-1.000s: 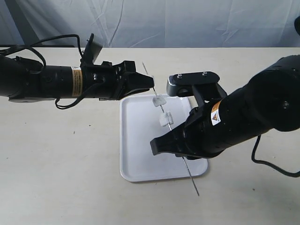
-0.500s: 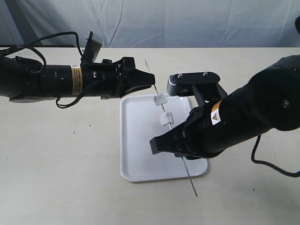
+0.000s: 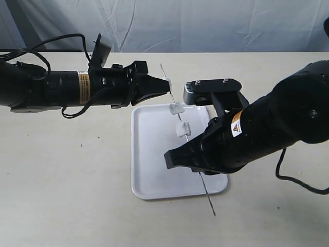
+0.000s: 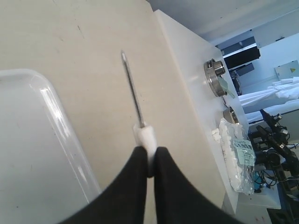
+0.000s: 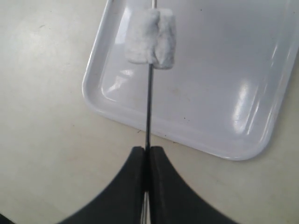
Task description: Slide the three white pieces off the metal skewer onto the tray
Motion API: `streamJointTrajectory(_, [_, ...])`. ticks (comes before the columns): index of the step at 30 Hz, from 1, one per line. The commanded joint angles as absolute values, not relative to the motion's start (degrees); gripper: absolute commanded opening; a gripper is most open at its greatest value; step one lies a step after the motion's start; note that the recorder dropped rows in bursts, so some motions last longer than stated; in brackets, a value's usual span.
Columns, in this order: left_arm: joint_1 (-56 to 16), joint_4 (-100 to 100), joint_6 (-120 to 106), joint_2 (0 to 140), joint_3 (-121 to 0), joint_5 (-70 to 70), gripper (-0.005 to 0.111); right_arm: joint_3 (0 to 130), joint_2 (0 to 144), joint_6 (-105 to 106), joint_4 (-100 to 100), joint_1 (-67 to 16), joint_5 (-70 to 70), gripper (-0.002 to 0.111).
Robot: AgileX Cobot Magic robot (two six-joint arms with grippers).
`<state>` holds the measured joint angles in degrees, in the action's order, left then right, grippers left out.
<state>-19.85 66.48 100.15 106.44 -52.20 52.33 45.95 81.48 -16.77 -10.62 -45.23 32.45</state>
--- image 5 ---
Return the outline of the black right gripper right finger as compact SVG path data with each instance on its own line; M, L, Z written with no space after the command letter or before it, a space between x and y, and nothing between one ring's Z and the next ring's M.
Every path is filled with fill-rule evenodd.
M152 224L234 224L194 192L162 147L149 150L149 207Z

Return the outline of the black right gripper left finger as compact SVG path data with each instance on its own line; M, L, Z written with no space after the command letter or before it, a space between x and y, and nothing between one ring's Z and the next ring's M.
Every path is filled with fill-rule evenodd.
M62 224L139 224L144 197L145 150L133 147L110 184Z

